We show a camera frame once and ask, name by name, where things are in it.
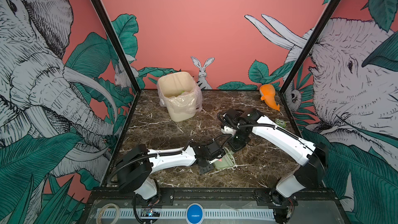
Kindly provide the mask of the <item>pale green dustpan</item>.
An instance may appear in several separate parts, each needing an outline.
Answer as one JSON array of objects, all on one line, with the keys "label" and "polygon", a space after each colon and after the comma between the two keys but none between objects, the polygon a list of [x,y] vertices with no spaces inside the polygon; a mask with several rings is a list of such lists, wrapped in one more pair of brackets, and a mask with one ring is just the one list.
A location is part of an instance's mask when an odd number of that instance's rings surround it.
[{"label": "pale green dustpan", "polygon": [[228,168],[232,168],[236,165],[234,152],[229,150],[227,147],[223,148],[226,154],[219,160],[213,163],[213,166],[217,170],[224,170]]}]

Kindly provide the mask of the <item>cream plastic trash bin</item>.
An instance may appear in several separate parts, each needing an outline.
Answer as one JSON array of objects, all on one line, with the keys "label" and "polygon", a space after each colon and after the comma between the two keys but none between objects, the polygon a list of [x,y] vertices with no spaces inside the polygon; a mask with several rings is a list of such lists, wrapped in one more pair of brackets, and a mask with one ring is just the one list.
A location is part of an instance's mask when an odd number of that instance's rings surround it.
[{"label": "cream plastic trash bin", "polygon": [[188,72],[162,76],[157,82],[160,106],[165,107],[174,122],[190,119],[202,110],[202,91]]}]

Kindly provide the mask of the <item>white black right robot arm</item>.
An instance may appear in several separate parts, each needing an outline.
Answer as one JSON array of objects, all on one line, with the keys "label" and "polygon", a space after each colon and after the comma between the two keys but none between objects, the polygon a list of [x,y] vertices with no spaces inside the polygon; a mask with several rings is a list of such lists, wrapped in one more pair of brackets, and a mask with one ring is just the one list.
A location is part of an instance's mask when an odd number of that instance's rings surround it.
[{"label": "white black right robot arm", "polygon": [[217,117],[222,122],[222,131],[233,135],[228,141],[233,151],[243,149],[253,134],[271,142],[298,164],[271,190],[275,205],[282,205],[298,191],[321,185],[328,170],[329,149],[326,145],[317,145],[289,132],[255,108],[244,112],[231,108],[218,113]]}]

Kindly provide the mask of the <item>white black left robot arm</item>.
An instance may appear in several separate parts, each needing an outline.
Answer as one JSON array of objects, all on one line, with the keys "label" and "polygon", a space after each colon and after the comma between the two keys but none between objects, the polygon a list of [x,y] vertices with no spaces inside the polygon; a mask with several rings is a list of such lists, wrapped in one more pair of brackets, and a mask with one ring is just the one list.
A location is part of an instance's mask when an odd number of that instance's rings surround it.
[{"label": "white black left robot arm", "polygon": [[162,196],[157,181],[149,177],[151,174],[174,167],[206,168],[225,154],[224,147],[215,140],[207,144],[189,140],[184,147],[167,150],[147,149],[140,144],[119,159],[107,184],[118,186],[121,194],[134,192],[148,206],[154,206]]}]

